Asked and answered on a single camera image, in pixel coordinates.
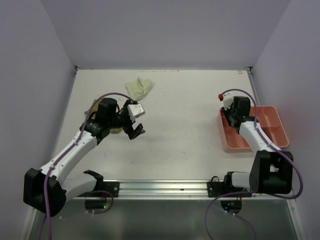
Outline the olive and cream underwear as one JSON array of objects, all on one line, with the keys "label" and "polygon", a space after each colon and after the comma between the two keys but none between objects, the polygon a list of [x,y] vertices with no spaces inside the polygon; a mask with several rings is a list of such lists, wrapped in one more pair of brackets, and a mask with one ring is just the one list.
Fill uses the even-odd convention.
[{"label": "olive and cream underwear", "polygon": [[89,131],[89,127],[97,124],[98,127],[107,127],[112,134],[119,133],[122,130],[119,122],[120,107],[116,99],[111,97],[103,97],[98,95],[92,103],[92,107],[84,113],[88,115],[85,122],[85,129]]}]

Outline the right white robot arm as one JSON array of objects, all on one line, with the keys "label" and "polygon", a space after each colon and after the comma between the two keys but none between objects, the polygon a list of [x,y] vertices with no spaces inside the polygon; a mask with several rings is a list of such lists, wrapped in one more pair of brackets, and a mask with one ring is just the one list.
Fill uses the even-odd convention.
[{"label": "right white robot arm", "polygon": [[255,153],[249,172],[230,171],[224,176],[223,192],[235,196],[241,189],[262,194],[289,194],[292,189],[293,160],[263,132],[256,116],[250,115],[251,100],[245,96],[221,94],[221,108],[228,125],[235,129]]}]

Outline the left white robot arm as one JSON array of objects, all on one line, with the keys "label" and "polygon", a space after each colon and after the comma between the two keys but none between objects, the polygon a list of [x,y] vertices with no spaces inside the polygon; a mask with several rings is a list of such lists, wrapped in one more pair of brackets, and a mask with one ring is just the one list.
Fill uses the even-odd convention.
[{"label": "left white robot arm", "polygon": [[71,142],[52,160],[39,169],[30,168],[24,175],[23,202],[48,217],[56,216],[69,200],[82,194],[107,193],[104,177],[92,170],[79,178],[68,179],[74,167],[113,129],[122,129],[130,140],[145,133],[142,124],[133,128],[136,119],[145,114],[143,106],[128,99],[122,108],[114,98],[104,97],[92,105],[85,121]]}]

